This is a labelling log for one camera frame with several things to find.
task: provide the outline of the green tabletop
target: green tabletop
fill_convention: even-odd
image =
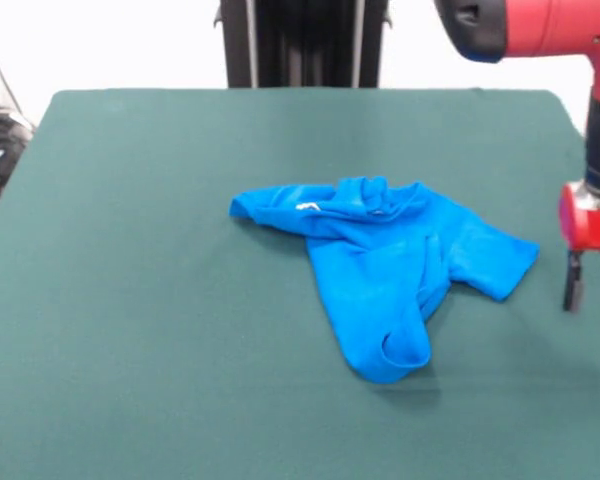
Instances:
[[[561,311],[582,159],[545,92],[58,94],[0,204],[0,479],[600,479],[600,256]],[[304,241],[227,215],[358,175],[541,247],[504,304],[455,287],[393,385],[346,366]]]

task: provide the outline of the black cable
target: black cable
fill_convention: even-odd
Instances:
[[[20,114],[22,114],[22,109],[20,108],[20,104],[18,103],[16,96],[11,91],[11,87],[9,87],[9,83],[7,82],[7,79],[4,76],[4,73],[2,73],[1,67],[0,67],[0,80],[2,81],[2,84],[4,85],[4,88],[7,90],[7,93],[11,97],[11,101],[13,102],[13,105],[16,107],[16,110],[18,110],[18,112],[20,112]]]

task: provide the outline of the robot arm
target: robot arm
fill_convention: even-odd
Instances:
[[[562,189],[560,222],[569,248],[564,308],[578,306],[580,256],[600,252],[600,0],[435,0],[456,50],[497,63],[504,57],[586,55],[594,69],[584,179]]]

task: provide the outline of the white wall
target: white wall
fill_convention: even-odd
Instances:
[[[62,89],[224,88],[222,30],[213,29],[218,3],[0,0],[0,63],[36,122]],[[391,15],[382,87],[549,89],[560,96],[576,127],[584,127],[591,84],[585,59],[472,63],[451,46],[433,0],[393,0]]]

